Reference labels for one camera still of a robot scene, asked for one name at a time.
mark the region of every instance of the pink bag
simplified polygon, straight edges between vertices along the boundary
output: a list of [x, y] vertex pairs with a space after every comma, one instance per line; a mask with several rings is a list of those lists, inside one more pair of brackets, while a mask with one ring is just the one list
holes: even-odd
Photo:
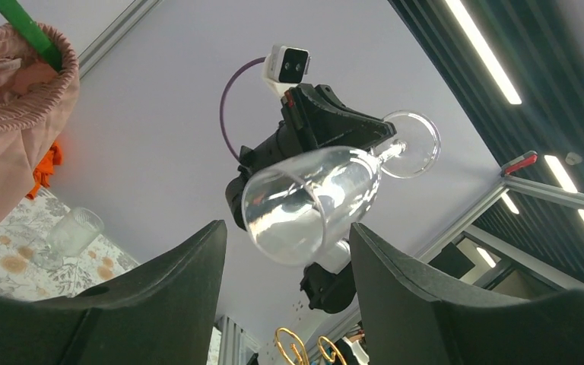
[[79, 93], [79, 62], [57, 29], [57, 74], [9, 24], [0, 27], [0, 222], [34, 186], [33, 171], [64, 128]]

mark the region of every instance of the floral tablecloth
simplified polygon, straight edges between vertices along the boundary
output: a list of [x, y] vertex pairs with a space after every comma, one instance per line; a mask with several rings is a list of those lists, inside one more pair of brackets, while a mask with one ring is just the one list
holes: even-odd
[[[67, 212], [65, 204], [42, 188], [34, 200], [24, 198], [0, 223], [0, 295], [30, 301], [73, 297], [138, 266], [103, 235], [79, 257], [64, 258], [60, 268], [48, 270], [30, 262], [35, 250], [45, 246], [47, 233]], [[214, 328], [207, 365], [217, 365], [220, 343], [221, 333]]]

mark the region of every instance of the clear glass cup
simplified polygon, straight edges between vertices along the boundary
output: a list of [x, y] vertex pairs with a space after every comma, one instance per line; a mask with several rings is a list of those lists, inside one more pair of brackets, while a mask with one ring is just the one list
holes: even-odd
[[58, 268], [63, 257], [79, 256], [104, 230], [104, 222], [86, 208], [71, 209], [48, 233], [46, 248], [31, 261], [42, 268]]
[[283, 160], [248, 181], [243, 219], [261, 252], [282, 265], [309, 265], [368, 212], [382, 171], [410, 178], [433, 166], [440, 153], [433, 123], [414, 112], [384, 120], [397, 134], [374, 149], [376, 156], [347, 146], [322, 148]]

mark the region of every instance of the orange cloth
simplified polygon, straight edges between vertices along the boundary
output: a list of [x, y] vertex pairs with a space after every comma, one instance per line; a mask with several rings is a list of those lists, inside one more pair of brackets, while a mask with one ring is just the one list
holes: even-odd
[[41, 162], [36, 166], [33, 172], [34, 178], [34, 187], [27, 193], [26, 198], [34, 199], [37, 196], [37, 192], [43, 186], [44, 188], [49, 188], [50, 184], [48, 183], [48, 179], [50, 175], [55, 173], [55, 165], [61, 165], [63, 162], [63, 155], [62, 155], [62, 148], [59, 147], [59, 143], [54, 141], [52, 146], [46, 155], [43, 156]]

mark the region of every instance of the gold ornament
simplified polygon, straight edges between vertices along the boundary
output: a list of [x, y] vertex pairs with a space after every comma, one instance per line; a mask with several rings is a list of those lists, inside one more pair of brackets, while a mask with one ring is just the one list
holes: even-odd
[[[279, 338], [279, 333], [281, 332], [290, 335], [290, 337], [296, 340], [300, 346], [299, 349], [297, 347], [297, 344], [294, 343], [290, 344], [290, 349], [292, 350], [292, 352], [294, 352], [294, 357], [296, 358], [297, 361], [296, 363], [290, 358], [290, 356], [287, 355], [285, 349], [283, 349], [281, 339]], [[299, 336], [297, 336], [296, 333], [292, 332], [291, 330], [285, 327], [279, 327], [274, 332], [274, 339], [278, 351], [281, 353], [281, 356], [287, 361], [288, 365], [310, 365], [310, 361], [308, 360], [308, 353], [306, 351], [306, 346], [303, 344], [303, 341], [301, 341], [301, 339], [299, 338]], [[316, 340], [316, 344], [319, 347], [319, 350], [321, 351], [321, 355], [326, 361], [328, 361], [329, 363], [335, 363], [337, 358], [339, 358], [342, 364], [347, 365], [346, 360], [344, 360], [344, 357], [343, 355], [341, 355], [341, 352], [337, 349], [337, 346], [335, 346], [335, 344], [332, 343], [332, 341], [330, 341], [327, 337], [319, 336], [319, 338]], [[323, 347], [325, 344], [327, 344], [332, 349], [333, 351], [332, 356], [329, 356], [328, 352]]]

